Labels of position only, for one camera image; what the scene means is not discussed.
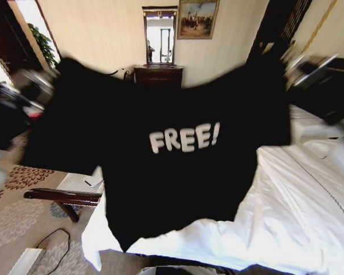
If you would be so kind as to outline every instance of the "picture frame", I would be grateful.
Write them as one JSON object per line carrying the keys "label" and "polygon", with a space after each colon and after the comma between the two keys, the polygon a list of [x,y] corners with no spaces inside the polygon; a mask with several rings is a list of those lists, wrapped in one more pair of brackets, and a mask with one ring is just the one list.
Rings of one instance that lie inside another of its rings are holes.
{"label": "picture frame", "polygon": [[220,0],[179,0],[177,39],[212,39]]}

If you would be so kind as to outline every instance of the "cable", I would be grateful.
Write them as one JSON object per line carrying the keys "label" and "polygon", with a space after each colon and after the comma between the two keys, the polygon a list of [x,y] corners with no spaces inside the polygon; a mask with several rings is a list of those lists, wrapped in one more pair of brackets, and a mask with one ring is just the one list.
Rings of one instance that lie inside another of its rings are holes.
{"label": "cable", "polygon": [[55,231],[52,231],[50,234],[48,234],[45,238],[43,238],[43,239],[38,243],[38,245],[36,245],[36,248],[38,248],[39,245],[40,245],[41,243],[43,243],[44,240],[46,240],[46,239],[47,239],[48,237],[50,237],[53,233],[55,233],[55,232],[57,232],[57,231],[59,231],[59,230],[62,230],[63,232],[67,233],[67,235],[68,235],[68,249],[66,250],[66,252],[64,253],[64,255],[62,255],[61,259],[59,260],[59,262],[57,263],[57,265],[55,266],[55,268],[52,269],[52,271],[51,271],[50,273],[48,273],[47,275],[50,275],[51,273],[53,273],[53,272],[58,268],[58,266],[61,264],[62,259],[63,259],[63,258],[66,256],[66,254],[69,252],[69,249],[70,249],[70,233],[67,232],[67,231],[66,231],[65,229],[63,229],[63,228],[58,228],[58,229],[56,229]]}

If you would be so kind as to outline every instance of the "white bedding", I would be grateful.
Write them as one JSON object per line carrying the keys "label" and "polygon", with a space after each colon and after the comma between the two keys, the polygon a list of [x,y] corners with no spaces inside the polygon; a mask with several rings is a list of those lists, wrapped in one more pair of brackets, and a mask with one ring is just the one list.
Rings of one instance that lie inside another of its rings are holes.
{"label": "white bedding", "polygon": [[334,171],[344,176],[344,139],[309,140],[303,145],[323,159]]}
{"label": "white bedding", "polygon": [[[234,222],[201,219],[180,231],[141,238],[127,252],[238,270],[260,264],[294,274],[344,274],[344,178],[298,145],[262,147],[258,156],[253,185]],[[107,226],[104,196],[82,242],[97,270],[100,250],[121,251]]]}
{"label": "white bedding", "polygon": [[335,126],[327,125],[319,117],[291,105],[291,132],[293,141],[301,138],[339,138],[343,133]]}

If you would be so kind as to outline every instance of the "patterned carpet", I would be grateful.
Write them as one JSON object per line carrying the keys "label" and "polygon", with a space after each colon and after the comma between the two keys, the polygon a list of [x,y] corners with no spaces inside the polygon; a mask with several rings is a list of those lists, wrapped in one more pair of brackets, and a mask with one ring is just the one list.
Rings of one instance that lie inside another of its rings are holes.
{"label": "patterned carpet", "polygon": [[[13,162],[21,156],[21,147],[10,150],[0,160],[7,179],[0,189],[0,275],[8,274],[26,248],[34,248],[49,233],[64,228],[71,235],[70,250],[52,274],[99,274],[83,257],[81,234],[94,210],[75,206],[80,220],[73,223],[52,201],[25,199],[26,190],[35,187],[56,188],[66,173],[22,167]],[[58,231],[40,247],[45,254],[33,274],[48,274],[67,250],[67,235]],[[147,257],[107,251],[101,254],[101,274],[135,275],[148,265]]]}

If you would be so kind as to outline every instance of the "wall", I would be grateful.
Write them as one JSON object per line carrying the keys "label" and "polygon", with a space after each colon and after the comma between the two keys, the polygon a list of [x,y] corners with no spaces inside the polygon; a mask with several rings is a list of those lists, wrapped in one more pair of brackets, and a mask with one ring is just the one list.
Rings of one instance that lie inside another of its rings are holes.
{"label": "wall", "polygon": [[[104,72],[145,64],[142,6],[178,0],[38,0],[61,54]],[[220,0],[212,40],[176,40],[183,85],[202,83],[245,62],[268,0]]]}
{"label": "wall", "polygon": [[[305,47],[332,1],[313,0],[294,35],[299,48]],[[337,0],[306,53],[320,56],[338,53],[344,58],[344,0]]]}

